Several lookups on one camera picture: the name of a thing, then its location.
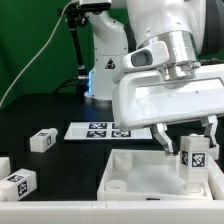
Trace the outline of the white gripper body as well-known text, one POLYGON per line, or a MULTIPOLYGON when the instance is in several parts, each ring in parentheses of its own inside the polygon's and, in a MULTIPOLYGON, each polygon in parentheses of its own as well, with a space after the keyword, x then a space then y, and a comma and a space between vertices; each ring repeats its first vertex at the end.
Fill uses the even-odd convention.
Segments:
POLYGON ((157 70, 130 73, 112 95, 113 117, 122 130, 224 115, 224 65, 202 66, 193 79, 164 81, 157 70))

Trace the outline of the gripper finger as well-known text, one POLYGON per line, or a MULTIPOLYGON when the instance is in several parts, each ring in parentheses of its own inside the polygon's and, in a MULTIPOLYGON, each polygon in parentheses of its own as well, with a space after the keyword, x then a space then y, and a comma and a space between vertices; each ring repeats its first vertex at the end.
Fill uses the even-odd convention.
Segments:
POLYGON ((175 156, 178 154, 178 149, 167 135, 167 130, 168 128, 165 123, 158 123, 151 126, 152 135, 163 146, 165 154, 175 156))
POLYGON ((203 117, 201 119, 201 125, 205 128, 204 136, 210 140, 210 147, 214 148, 217 146, 216 141, 216 130, 218 126, 218 119, 215 115, 210 115, 207 117, 203 117))

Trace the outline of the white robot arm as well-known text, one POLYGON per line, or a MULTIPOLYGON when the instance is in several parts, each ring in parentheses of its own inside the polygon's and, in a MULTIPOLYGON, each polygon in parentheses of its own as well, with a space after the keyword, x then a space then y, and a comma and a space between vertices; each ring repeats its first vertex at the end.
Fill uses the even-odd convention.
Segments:
POLYGON ((126 0, 137 49, 113 77, 114 121, 122 130, 149 127, 172 154, 169 124, 199 120, 216 146, 224 115, 224 65, 202 65, 207 0, 126 0))

